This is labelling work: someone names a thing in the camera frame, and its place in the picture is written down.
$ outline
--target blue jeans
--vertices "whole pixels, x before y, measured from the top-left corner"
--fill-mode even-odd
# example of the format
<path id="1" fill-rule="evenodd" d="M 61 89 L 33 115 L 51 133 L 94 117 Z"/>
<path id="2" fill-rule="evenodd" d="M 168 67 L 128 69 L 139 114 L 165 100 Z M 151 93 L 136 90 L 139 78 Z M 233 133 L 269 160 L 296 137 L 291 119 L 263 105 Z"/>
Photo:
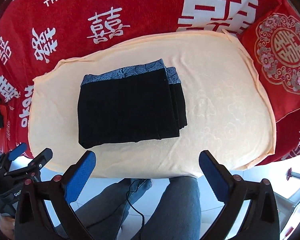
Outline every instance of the blue jeans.
<path id="1" fill-rule="evenodd" d="M 106 187 L 75 213 L 95 240 L 115 240 L 129 214 L 128 199 L 135 203 L 151 187 L 150 179 L 123 179 Z M 201 208 L 197 180 L 175 177 L 163 193 L 150 220 L 142 231 L 142 240 L 198 240 Z M 61 225 L 57 232 L 67 238 Z M 132 240 L 139 239 L 139 232 Z"/>

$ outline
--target white tile floor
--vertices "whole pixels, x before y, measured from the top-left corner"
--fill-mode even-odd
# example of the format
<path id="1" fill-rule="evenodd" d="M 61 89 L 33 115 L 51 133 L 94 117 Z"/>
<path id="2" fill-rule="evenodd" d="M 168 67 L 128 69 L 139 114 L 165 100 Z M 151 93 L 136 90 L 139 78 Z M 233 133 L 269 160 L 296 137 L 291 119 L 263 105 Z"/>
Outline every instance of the white tile floor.
<path id="1" fill-rule="evenodd" d="M 26 158 L 20 158 L 14 163 L 14 168 L 25 166 L 27 162 L 28 160 Z M 245 180 L 257 182 L 261 181 L 263 178 L 267 178 L 271 181 L 275 192 L 288 198 L 300 187 L 300 180 L 295 178 L 291 178 L 289 181 L 286 180 L 286 172 L 289 168 L 300 173 L 300 156 L 265 166 L 257 166 L 246 171 L 232 171 L 231 173 L 239 174 Z M 56 174 L 56 172 L 43 168 L 41 170 L 42 181 L 50 180 Z M 119 180 L 120 179 L 89 179 L 77 202 L 72 204 L 73 209 L 78 209 L 92 197 L 99 194 L 105 187 L 118 182 Z M 153 214 L 168 183 L 168 179 L 155 179 L 152 188 L 149 189 L 143 197 L 134 204 L 134 207 L 146 216 L 146 221 Z M 198 179 L 198 184 L 201 192 L 200 203 L 202 210 L 202 223 L 209 225 L 220 213 L 223 203 L 216 199 L 204 176 Z M 246 201 L 229 234 L 229 237 L 233 237 L 237 233 L 248 205 L 249 202 Z M 47 201 L 47 208 L 53 223 L 58 225 L 58 218 L 49 201 Z M 129 216 L 123 227 L 125 227 L 125 224 L 129 224 L 129 230 L 123 230 L 123 235 L 120 236 L 120 239 L 130 239 L 138 231 L 141 225 L 141 216 L 133 209 L 130 209 Z"/>

